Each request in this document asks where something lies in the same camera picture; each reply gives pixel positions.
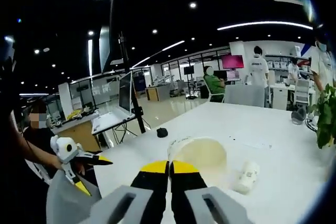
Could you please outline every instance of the floor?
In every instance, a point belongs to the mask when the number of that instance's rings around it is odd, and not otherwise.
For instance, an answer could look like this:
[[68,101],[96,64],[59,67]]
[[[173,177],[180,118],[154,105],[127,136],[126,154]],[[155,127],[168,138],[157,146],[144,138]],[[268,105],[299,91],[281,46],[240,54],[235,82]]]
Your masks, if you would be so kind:
[[[151,128],[156,128],[161,124],[203,104],[206,101],[207,99],[200,98],[195,100],[187,100],[185,96],[173,97],[162,102],[148,101],[146,97],[138,98],[139,106],[142,107],[144,113],[142,118],[144,119],[146,131],[151,130]],[[113,100],[111,102],[101,104],[98,106],[99,112],[101,114],[105,114],[111,111],[113,107],[117,105],[117,103],[118,100]],[[135,135],[141,134],[137,120],[128,122],[127,129]],[[117,140],[120,141],[122,139],[124,130],[120,126],[118,131],[115,131],[115,133],[117,135]],[[124,141],[134,138],[135,135],[132,133],[127,132],[124,136]],[[112,143],[112,145],[115,146],[117,144],[112,130],[106,131],[106,138]]]

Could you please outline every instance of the person in green shirt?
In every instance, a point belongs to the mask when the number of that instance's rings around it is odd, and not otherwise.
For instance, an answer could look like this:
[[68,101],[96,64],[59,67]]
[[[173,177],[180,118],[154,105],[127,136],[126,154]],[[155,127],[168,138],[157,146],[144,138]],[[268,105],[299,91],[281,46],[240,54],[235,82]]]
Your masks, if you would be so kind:
[[[204,81],[208,85],[212,94],[225,93],[225,84],[223,79],[214,76],[214,69],[211,66],[204,67]],[[212,97],[213,101],[221,102],[223,96],[217,95]]]

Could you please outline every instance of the potted plant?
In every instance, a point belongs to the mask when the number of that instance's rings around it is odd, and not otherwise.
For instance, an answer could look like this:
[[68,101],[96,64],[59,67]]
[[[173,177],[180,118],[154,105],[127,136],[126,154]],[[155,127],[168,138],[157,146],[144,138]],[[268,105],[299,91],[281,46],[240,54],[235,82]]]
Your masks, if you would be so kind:
[[329,84],[321,92],[317,104],[311,107],[311,111],[319,116],[317,122],[317,146],[322,149],[336,143],[336,89]]

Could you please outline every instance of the black ceiling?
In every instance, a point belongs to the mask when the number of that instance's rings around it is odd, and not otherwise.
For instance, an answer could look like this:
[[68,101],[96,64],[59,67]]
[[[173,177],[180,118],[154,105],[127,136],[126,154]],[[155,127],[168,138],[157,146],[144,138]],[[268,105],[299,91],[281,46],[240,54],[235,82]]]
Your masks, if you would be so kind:
[[[190,9],[190,2],[196,2],[197,8]],[[87,32],[94,30],[98,36],[101,25],[108,24],[109,0],[5,0],[3,6],[6,11],[1,26],[5,34],[15,36],[15,71],[25,82],[21,92],[52,92],[51,88],[62,82],[88,76]],[[290,26],[217,31],[226,25],[264,20],[309,24],[302,6],[274,0],[118,0],[117,7],[116,20],[128,40],[131,65],[180,40],[186,42],[144,65],[167,61],[168,55],[172,59],[210,49],[210,43],[212,47],[226,46],[235,37],[312,43],[309,30]],[[34,54],[34,49],[40,49],[40,54]]]

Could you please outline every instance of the green shirt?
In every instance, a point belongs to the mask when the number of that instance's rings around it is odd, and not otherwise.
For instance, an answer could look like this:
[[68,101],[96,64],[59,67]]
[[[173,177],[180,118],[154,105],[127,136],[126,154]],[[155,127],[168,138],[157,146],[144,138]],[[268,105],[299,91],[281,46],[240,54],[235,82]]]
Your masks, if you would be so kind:
[[218,94],[218,93],[224,93],[225,89],[222,87],[222,82],[219,80],[216,76],[209,76],[205,75],[204,80],[206,81],[206,84],[208,84],[208,87],[212,94]]

